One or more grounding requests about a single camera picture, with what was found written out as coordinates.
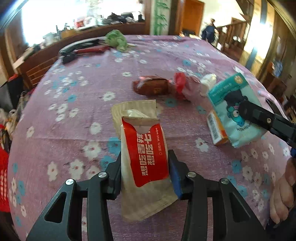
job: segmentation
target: green bamboo decoration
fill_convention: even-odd
[[[163,14],[164,11],[170,9],[166,3],[163,1],[168,0],[155,0],[155,7],[154,7],[154,35],[161,35],[165,26],[167,26],[167,20],[165,15]]]

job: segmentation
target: green cloth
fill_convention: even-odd
[[[116,47],[120,52],[124,52],[128,46],[125,36],[117,29],[107,33],[105,42],[111,47]]]

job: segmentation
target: cartoon eye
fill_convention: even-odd
[[[234,110],[232,112],[232,114],[233,114],[234,117],[238,117],[239,116],[239,112],[237,110]]]

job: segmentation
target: floral tablecloth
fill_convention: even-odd
[[[177,36],[127,36],[127,40],[137,47],[125,53],[83,55],[66,66],[57,60],[31,96],[15,131],[8,169],[10,208],[21,240],[64,181],[89,179],[116,160],[120,141],[110,108],[147,98],[132,90],[131,82],[137,77],[172,79],[181,71],[198,78],[214,73],[221,81],[241,72],[256,94],[266,93],[247,69],[205,41]],[[168,149],[207,179],[227,177],[265,225],[274,182],[289,158],[287,144],[266,133],[239,149],[230,144],[216,147],[206,122],[212,109],[207,98],[200,97],[198,105],[173,96],[156,100]],[[108,207],[115,240],[181,239],[185,201],[176,201],[140,223],[122,219],[120,196]],[[212,223],[210,219],[210,239]],[[84,205],[85,240],[86,226]]]

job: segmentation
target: human hand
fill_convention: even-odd
[[[278,224],[280,220],[286,220],[289,214],[288,208],[293,206],[293,185],[296,181],[296,168],[292,158],[287,161],[284,175],[276,182],[270,198],[270,217]]]

